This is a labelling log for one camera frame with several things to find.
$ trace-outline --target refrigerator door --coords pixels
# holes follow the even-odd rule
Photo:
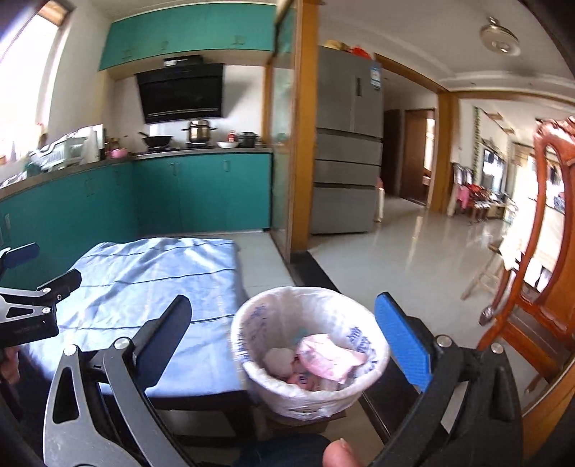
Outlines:
[[[319,48],[317,71],[318,128],[350,131],[354,99],[354,70],[350,66],[350,53]]]
[[[353,56],[354,110],[351,130],[354,133],[381,138],[384,132],[384,92],[381,89],[381,66],[377,62]],[[379,76],[372,84],[371,69]]]
[[[381,165],[380,141],[318,133],[316,142],[316,159]]]
[[[316,160],[313,181],[315,183],[342,183],[374,187],[380,175],[379,166]]]
[[[351,234],[373,228],[377,190],[373,187],[314,187],[310,232]]]

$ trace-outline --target green cabinet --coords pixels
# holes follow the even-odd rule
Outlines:
[[[100,70],[142,58],[189,51],[272,51],[275,5],[202,3],[112,23]]]
[[[40,256],[8,271],[2,285],[35,288],[97,243],[134,240],[133,206],[130,164],[69,175],[1,201],[2,248],[40,246]]]
[[[157,158],[134,164],[134,195],[140,236],[182,232],[178,158]]]
[[[270,154],[205,154],[137,161],[141,236],[270,226]]]

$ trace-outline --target white tablecloth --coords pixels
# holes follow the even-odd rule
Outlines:
[[[525,253],[535,218],[535,201],[529,199],[524,200],[518,208],[519,210],[513,224],[510,226],[499,247],[499,251],[501,251],[501,256],[503,257],[503,264],[507,270],[512,269],[515,265],[518,251]],[[553,271],[559,256],[559,249],[561,248],[564,222],[564,214],[549,206],[545,206],[545,215],[543,216],[539,242],[529,265],[527,275],[530,275],[529,269],[535,271],[538,268],[538,272],[541,272],[541,266],[549,271]]]

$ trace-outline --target metal screw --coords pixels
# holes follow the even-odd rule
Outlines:
[[[125,349],[129,345],[130,345],[130,339],[128,339],[127,337],[121,337],[120,339],[116,339],[116,341],[114,342],[114,347],[117,348],[118,350]]]
[[[437,336],[436,341],[437,341],[437,345],[439,347],[443,347],[444,349],[451,347],[451,344],[453,344],[453,341],[451,340],[451,338],[449,336],[445,336],[445,335]]]
[[[499,342],[493,342],[491,344],[491,352],[493,352],[494,354],[502,354],[503,346],[499,344]]]
[[[76,353],[76,346],[75,345],[69,345],[64,347],[64,355],[67,355],[68,357],[71,355],[74,355]]]

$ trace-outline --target human thumb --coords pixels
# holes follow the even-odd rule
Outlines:
[[[345,439],[334,441],[325,448],[323,467],[362,467]]]

